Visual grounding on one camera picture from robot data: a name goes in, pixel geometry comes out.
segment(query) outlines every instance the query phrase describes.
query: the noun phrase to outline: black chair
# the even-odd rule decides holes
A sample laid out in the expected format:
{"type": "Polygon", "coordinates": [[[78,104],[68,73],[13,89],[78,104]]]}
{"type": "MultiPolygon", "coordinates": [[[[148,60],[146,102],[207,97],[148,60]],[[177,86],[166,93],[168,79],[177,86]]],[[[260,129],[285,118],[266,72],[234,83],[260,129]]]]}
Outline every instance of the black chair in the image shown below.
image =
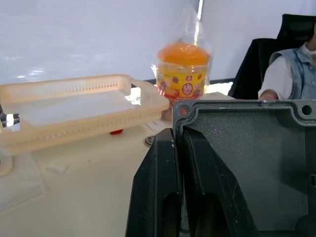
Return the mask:
{"type": "Polygon", "coordinates": [[[243,100],[258,99],[272,53],[300,47],[314,30],[314,16],[285,14],[277,39],[254,39],[228,95],[243,100]]]}

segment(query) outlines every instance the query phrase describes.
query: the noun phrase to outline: clear plastic bag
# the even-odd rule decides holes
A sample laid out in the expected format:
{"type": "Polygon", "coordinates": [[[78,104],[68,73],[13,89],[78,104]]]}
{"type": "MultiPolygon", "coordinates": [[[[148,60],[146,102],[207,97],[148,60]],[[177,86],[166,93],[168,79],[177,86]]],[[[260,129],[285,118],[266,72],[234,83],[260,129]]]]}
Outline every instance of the clear plastic bag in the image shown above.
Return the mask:
{"type": "Polygon", "coordinates": [[[213,55],[197,13],[188,1],[170,43],[152,62],[158,91],[170,101],[169,109],[163,114],[165,119],[171,120],[176,101],[198,99],[204,94],[213,55]]]}

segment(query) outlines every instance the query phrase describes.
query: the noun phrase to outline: table surface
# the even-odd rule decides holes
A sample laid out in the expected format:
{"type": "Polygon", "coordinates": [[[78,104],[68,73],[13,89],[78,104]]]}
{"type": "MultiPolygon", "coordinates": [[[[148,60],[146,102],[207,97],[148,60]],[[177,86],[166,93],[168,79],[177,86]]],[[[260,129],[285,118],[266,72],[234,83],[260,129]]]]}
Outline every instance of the table surface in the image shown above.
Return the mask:
{"type": "Polygon", "coordinates": [[[156,133],[144,124],[33,152],[45,191],[0,214],[1,236],[124,236],[133,177],[149,149],[144,140],[156,133]],[[52,162],[67,171],[47,170],[52,162]]]}

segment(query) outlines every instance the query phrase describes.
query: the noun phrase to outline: plastic basket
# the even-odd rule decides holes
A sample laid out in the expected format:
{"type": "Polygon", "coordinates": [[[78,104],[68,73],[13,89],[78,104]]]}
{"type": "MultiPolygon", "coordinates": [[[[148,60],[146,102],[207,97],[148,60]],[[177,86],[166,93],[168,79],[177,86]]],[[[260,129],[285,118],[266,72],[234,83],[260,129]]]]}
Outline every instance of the plastic basket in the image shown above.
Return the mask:
{"type": "Polygon", "coordinates": [[[0,134],[0,152],[4,155],[16,155],[124,129],[160,119],[161,112],[169,107],[169,101],[158,94],[154,85],[127,75],[0,86],[0,103],[3,111],[6,114],[20,114],[33,102],[40,102],[43,105],[54,98],[110,90],[120,90],[128,95],[132,84],[141,89],[140,106],[112,114],[46,126],[30,126],[21,121],[23,129],[20,131],[6,131],[0,134]]]}

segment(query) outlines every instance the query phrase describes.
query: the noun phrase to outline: black plastic part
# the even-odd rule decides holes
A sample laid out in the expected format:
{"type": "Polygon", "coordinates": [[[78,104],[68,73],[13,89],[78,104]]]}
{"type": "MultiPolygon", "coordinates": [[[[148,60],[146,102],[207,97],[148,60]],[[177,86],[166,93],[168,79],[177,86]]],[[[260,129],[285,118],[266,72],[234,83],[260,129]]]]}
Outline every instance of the black plastic part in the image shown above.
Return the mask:
{"type": "Polygon", "coordinates": [[[237,179],[203,134],[184,130],[181,147],[191,237],[257,237],[237,179]]]}
{"type": "Polygon", "coordinates": [[[178,237],[181,222],[181,176],[172,132],[158,133],[137,170],[126,237],[178,237]]]}

